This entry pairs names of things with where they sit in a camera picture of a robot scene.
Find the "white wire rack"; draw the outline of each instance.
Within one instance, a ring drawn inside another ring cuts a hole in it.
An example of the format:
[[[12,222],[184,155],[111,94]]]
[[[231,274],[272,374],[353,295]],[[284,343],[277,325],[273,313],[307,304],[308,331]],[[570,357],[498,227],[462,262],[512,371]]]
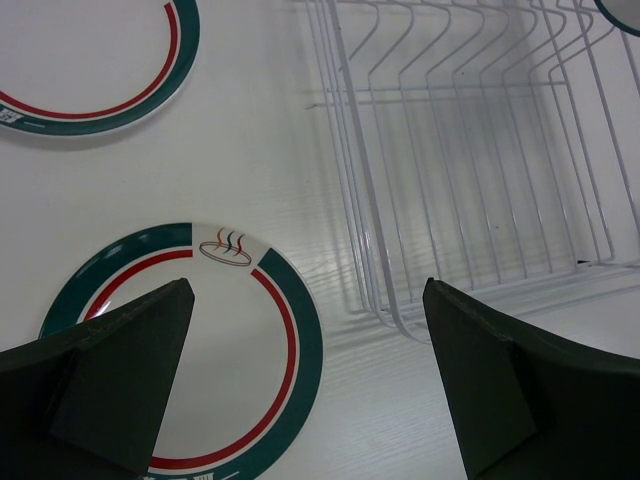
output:
[[[425,342],[430,276],[520,316],[637,287],[637,39],[591,0],[305,2],[365,309]]]

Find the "white tabletop surface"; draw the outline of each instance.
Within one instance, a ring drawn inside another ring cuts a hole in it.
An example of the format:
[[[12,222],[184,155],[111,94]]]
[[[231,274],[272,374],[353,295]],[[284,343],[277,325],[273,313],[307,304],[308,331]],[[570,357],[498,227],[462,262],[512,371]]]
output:
[[[319,82],[304,6],[199,7],[192,75],[153,118],[92,139],[0,131],[0,351],[34,340],[66,279],[110,242],[166,222],[233,226],[299,269],[325,335],[314,410],[262,478],[462,480],[431,347],[355,311],[326,112],[308,108]],[[531,321],[640,356],[638,306],[630,293]]]

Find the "dish rack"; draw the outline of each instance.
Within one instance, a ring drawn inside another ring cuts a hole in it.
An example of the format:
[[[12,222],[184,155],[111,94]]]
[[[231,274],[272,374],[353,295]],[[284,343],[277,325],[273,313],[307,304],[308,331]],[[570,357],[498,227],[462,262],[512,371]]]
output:
[[[365,309],[428,342],[428,277],[520,317],[638,287],[638,39],[592,0],[304,2]]]

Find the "plate center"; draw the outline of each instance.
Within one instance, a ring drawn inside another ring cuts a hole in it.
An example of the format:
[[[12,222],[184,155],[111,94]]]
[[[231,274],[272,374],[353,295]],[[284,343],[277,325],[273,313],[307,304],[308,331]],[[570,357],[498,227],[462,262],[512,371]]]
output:
[[[27,105],[85,113],[148,87],[167,58],[162,0],[4,0],[0,91]]]
[[[284,323],[249,273],[203,256],[160,263],[123,283],[108,310],[179,277],[196,302],[154,456],[192,458],[245,436],[265,416],[284,378]]]

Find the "wire basket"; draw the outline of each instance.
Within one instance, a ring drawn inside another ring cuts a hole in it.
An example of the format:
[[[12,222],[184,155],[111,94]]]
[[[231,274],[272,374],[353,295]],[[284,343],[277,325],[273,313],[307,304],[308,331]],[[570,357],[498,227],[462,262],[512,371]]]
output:
[[[305,2],[365,309],[426,342],[431,276],[521,317],[638,286],[635,37],[591,0]]]

